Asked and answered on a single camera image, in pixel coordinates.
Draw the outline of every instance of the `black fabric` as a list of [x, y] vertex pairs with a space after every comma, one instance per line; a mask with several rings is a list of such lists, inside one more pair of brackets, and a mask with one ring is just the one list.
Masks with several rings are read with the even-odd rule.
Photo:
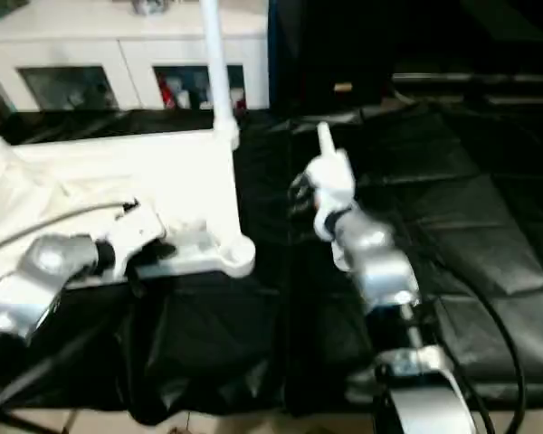
[[[481, 395], [492, 408], [513, 403], [510, 356], [464, 284], [426, 255], [490, 296], [519, 346], [529, 405], [543, 406], [543, 109], [419, 106], [372, 115], [247, 113], [234, 162], [243, 231], [257, 247], [253, 274], [146, 281], [139, 298], [127, 287], [69, 292], [29, 348], [0, 343], [0, 409], [127, 409], [147, 424], [182, 409], [370, 410], [373, 389], [362, 373], [373, 352], [357, 294], [310, 222], [287, 217], [288, 186], [319, 152], [321, 119], [348, 151], [362, 206], [394, 226]], [[0, 132], [33, 143], [211, 121], [186, 116], [20, 115]]]

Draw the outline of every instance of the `black tablecloth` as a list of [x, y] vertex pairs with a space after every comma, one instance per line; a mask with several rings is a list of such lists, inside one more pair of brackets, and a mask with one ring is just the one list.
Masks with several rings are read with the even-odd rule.
[[[422, 291], [436, 297], [445, 339], [490, 406], [508, 408], [516, 396], [506, 347], [465, 284], [419, 251], [491, 297], [519, 346], [529, 405], [543, 406], [543, 109], [372, 115], [321, 118], [349, 153], [358, 200], [395, 227]], [[182, 409], [370, 410], [357, 374], [373, 353], [357, 294], [309, 223], [287, 218], [287, 188], [318, 153], [319, 120], [241, 119], [234, 162], [243, 231], [257, 247], [250, 277], [147, 281], [143, 298], [126, 286], [66, 293], [29, 348], [0, 342], [0, 409], [127, 409], [151, 424]], [[50, 113], [18, 115], [0, 134], [19, 144], [210, 124], [197, 113]]]

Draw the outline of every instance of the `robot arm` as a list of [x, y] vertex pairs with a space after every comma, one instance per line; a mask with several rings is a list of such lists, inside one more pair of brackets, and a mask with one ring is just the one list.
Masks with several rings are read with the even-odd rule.
[[[450, 361], [414, 321], [421, 298], [409, 259], [395, 246], [392, 229], [354, 202], [354, 175], [345, 151], [334, 149], [327, 124], [320, 124], [318, 131], [321, 155], [296, 186], [312, 187], [314, 230], [332, 242], [335, 263], [349, 271], [364, 301], [367, 331], [377, 353], [372, 368], [387, 389], [386, 414], [394, 413], [397, 422], [392, 427], [387, 416], [378, 427], [376, 415], [378, 432], [474, 433]], [[340, 254], [343, 265], [338, 264]]]
[[98, 240], [89, 235], [37, 238], [14, 271], [0, 278], [0, 333], [30, 339], [70, 280], [104, 270], [121, 278], [135, 254], [165, 235], [153, 209], [139, 204]]

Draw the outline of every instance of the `wire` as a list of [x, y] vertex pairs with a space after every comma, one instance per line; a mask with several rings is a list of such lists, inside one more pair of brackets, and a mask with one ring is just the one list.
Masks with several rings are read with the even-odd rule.
[[[491, 317], [495, 326], [497, 326], [497, 328], [499, 329], [500, 335], [502, 336], [503, 341], [505, 342], [505, 345], [507, 346], [507, 349], [509, 350], [511, 360], [513, 362], [513, 366], [515, 369], [515, 378], [516, 378], [517, 387], [518, 387], [518, 395], [517, 395], [517, 403], [515, 405], [515, 412], [513, 414], [513, 419], [511, 420], [509, 426], [507, 427], [507, 430], [505, 431], [505, 434], [516, 434], [519, 431], [519, 428], [521, 424], [523, 423], [523, 420], [525, 419], [525, 411], [527, 409], [527, 380], [525, 378], [525, 373], [521, 365], [519, 350], [517, 348], [517, 345], [515, 344], [515, 341], [513, 341], [513, 338], [511, 337], [509, 330], [505, 326], [505, 323], [503, 322], [499, 313], [493, 307], [489, 299], [478, 288], [476, 288], [476, 286], [466, 276], [464, 276], [461, 272], [457, 271], [456, 269], [452, 269], [448, 267], [447, 265], [442, 263], [440, 260], [438, 260], [434, 255], [431, 255], [430, 253], [424, 252], [422, 250], [417, 250], [416, 252], [417, 254], [429, 259], [435, 266], [447, 271], [448, 273], [453, 275], [455, 278], [460, 280], [465, 285], [465, 287], [467, 287], [473, 293], [473, 295], [477, 297], [479, 302], [481, 302], [482, 306], [485, 308], [485, 310]], [[451, 357], [450, 352], [451, 350], [448, 349], [447, 355], [449, 355], [449, 357]], [[458, 364], [458, 361], [455, 364], [455, 366], [457, 366], [456, 369], [458, 369], [458, 366], [460, 366]], [[465, 379], [464, 381], [471, 383], [470, 380], [466, 377], [466, 374], [464, 373], [463, 369], [462, 369], [462, 374], [464, 374], [464, 375], [461, 375], [462, 378]], [[476, 400], [476, 397], [474, 396], [476, 394], [476, 391], [472, 392], [472, 394], [473, 394], [473, 399]]]
[[60, 215], [52, 217], [51, 219], [45, 220], [43, 222], [38, 222], [36, 224], [33, 224], [32, 226], [28, 226], [18, 232], [15, 232], [12, 235], [8, 235], [6, 238], [0, 240], [0, 249], [3, 249], [4, 247], [12, 244], [13, 242], [19, 241], [23, 237], [26, 237], [27, 235], [30, 235], [33, 232], [37, 232], [48, 226], [52, 226], [53, 224], [56, 224], [58, 222], [62, 222], [64, 220], [68, 220], [73, 217], [77, 217], [79, 215], [83, 215], [89, 212], [107, 210], [109, 208], [119, 208], [119, 207], [122, 208], [124, 205], [125, 205], [124, 202], [99, 203], [96, 205], [85, 206], [85, 207], [78, 208], [72, 211], [64, 212]]

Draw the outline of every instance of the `tiled floor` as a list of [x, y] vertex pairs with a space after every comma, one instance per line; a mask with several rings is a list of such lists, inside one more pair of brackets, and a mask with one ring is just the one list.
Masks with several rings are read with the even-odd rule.
[[[369, 417], [321, 415], [292, 420], [270, 414], [253, 414], [233, 418], [216, 418], [199, 413], [181, 412], [157, 427], [143, 427], [127, 413], [101, 413], [97, 411], [70, 412], [64, 410], [18, 411], [17, 415], [45, 427], [62, 430], [71, 428], [71, 434], [173, 434], [176, 429], [189, 429], [192, 434], [372, 434]], [[509, 424], [512, 413], [491, 414], [497, 433]], [[481, 417], [474, 415], [479, 434], [485, 434]], [[0, 426], [0, 434], [20, 434], [22, 431]], [[543, 410], [527, 413], [519, 434], [543, 434]]]

